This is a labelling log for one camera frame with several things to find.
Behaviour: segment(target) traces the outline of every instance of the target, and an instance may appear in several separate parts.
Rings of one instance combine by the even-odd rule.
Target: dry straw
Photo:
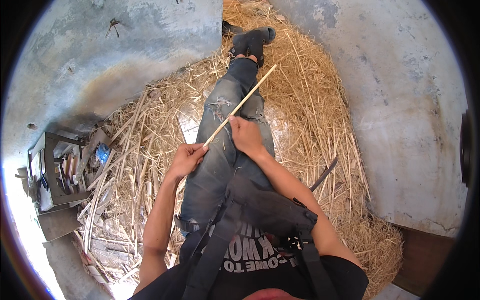
[[[344,89],[332,59],[320,45],[281,21],[262,3],[232,1],[224,7],[224,19],[244,29],[276,29],[275,40],[264,47],[265,65],[258,73],[260,79],[278,64],[260,87],[265,98],[265,116],[276,136],[276,157],[310,186],[338,156],[337,166],[314,194],[340,240],[358,256],[369,278],[364,299],[373,298],[400,268],[401,235],[388,223],[371,216],[365,207],[370,197],[367,180]],[[151,82],[138,101],[121,107],[110,117],[112,135],[118,132],[112,145],[118,154],[107,177],[107,181],[114,177],[115,193],[104,217],[120,225],[116,239],[125,245],[142,245],[144,223],[158,186],[177,147],[184,142],[177,116],[200,120],[203,92],[226,72],[230,45],[231,38],[224,38],[217,53],[168,78]],[[129,149],[132,151],[122,157]],[[176,212],[181,201],[180,192]],[[114,238],[105,226],[94,227],[94,238]],[[167,264],[172,254],[179,253],[183,240],[175,228],[165,258]],[[139,256],[134,256],[131,265],[138,260]],[[117,277],[109,276],[118,280],[118,276],[130,270],[126,269]],[[138,273],[132,278],[137,280]]]

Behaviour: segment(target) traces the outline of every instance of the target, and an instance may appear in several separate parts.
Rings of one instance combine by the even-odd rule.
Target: ripped jeans
[[[228,114],[257,84],[257,64],[249,58],[230,61],[227,73],[220,78],[204,104],[197,143],[204,143]],[[258,89],[235,114],[258,124],[263,145],[274,156],[270,125],[264,117],[265,100]],[[235,148],[231,127],[227,123],[209,144],[209,150],[197,169],[187,177],[180,220],[207,224],[225,199],[225,190],[234,174],[273,189],[262,170],[246,154]]]

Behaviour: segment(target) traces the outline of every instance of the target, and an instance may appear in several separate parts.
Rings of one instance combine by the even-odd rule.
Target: man's left hand
[[[203,161],[203,156],[208,151],[208,146],[202,147],[202,145],[203,143],[181,144],[175,153],[175,157],[173,157],[168,174],[182,179],[195,171],[197,165]]]

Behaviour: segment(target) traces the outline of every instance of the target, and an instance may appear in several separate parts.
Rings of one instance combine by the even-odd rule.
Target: concrete wall
[[[112,28],[116,25],[120,37]],[[142,84],[221,43],[220,0],[55,0],[28,38],[13,74],[2,126],[6,165],[25,165],[43,131],[90,132]],[[28,124],[36,127],[28,129]]]
[[[420,0],[271,0],[331,53],[347,90],[371,209],[442,236],[460,226],[462,76]]]

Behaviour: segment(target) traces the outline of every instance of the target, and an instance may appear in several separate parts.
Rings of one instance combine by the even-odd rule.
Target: blue plastic bag
[[[110,155],[110,149],[107,144],[100,143],[95,152],[95,155],[100,161],[100,163],[104,165],[107,162],[108,156]]]

